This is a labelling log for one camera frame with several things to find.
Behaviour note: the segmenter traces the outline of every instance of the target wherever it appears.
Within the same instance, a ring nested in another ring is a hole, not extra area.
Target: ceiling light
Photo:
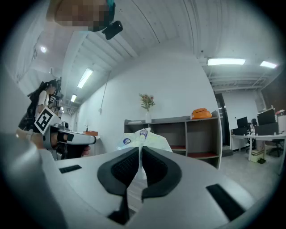
[[[277,64],[273,64],[267,61],[263,61],[260,66],[269,67],[269,68],[276,68]]]
[[[45,52],[46,52],[46,47],[41,46],[41,51],[42,51],[43,53],[45,53]]]
[[[93,73],[93,70],[87,68],[85,70],[84,74],[82,75],[80,82],[79,82],[77,87],[82,88],[92,73]]]
[[[74,102],[75,100],[76,100],[76,95],[73,94],[72,97],[71,97],[71,101]]]
[[[245,59],[234,59],[234,58],[216,58],[216,59],[208,59],[207,65],[221,65],[221,64],[239,64],[243,65],[245,63]]]

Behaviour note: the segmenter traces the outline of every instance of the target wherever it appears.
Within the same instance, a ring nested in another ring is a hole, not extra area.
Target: white desk
[[[284,149],[283,149],[283,155],[282,155],[282,161],[281,161],[281,165],[280,165],[280,169],[278,174],[280,175],[282,172],[282,168],[283,168],[283,163],[284,163],[284,159],[285,159],[285,153],[286,153],[286,134],[279,134],[279,135],[261,135],[261,136],[255,136],[255,135],[231,135],[231,147],[233,146],[233,139],[237,138],[237,139],[245,139],[248,138],[250,139],[250,146],[249,146],[249,156],[248,156],[248,161],[251,160],[251,149],[252,149],[252,139],[256,139],[256,140],[260,140],[260,141],[271,141],[273,139],[284,139]]]

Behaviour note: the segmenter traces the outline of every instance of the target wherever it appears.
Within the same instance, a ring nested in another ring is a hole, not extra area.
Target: cable
[[[107,87],[107,83],[108,83],[108,79],[109,79],[110,74],[111,74],[111,71],[110,71],[109,74],[108,74],[108,77],[107,77],[107,80],[106,80],[106,84],[105,84],[105,88],[104,88],[104,93],[103,93],[102,101],[101,101],[101,107],[100,107],[99,110],[98,110],[100,114],[101,114],[101,112],[102,112],[103,99],[104,99],[105,90],[106,90],[106,87]]]

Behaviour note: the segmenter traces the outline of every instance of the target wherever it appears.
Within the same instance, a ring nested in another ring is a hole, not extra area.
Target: sticker
[[[145,136],[145,139],[147,138],[147,135],[148,135],[148,130],[142,130],[140,131],[140,135],[144,135]]]
[[[45,109],[41,112],[38,119],[35,121],[35,126],[38,128],[38,130],[44,134],[50,124],[50,121],[53,117],[53,112],[45,107]]]
[[[55,97],[52,97],[52,96],[50,97],[51,102],[54,102],[55,100],[56,100]]]
[[[125,145],[129,144],[130,142],[131,142],[131,140],[129,138],[126,138],[126,139],[123,140],[123,143]]]

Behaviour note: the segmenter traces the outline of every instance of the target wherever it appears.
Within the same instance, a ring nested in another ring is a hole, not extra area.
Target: orange bag
[[[192,112],[192,119],[207,119],[211,117],[211,113],[206,108],[196,109]]]

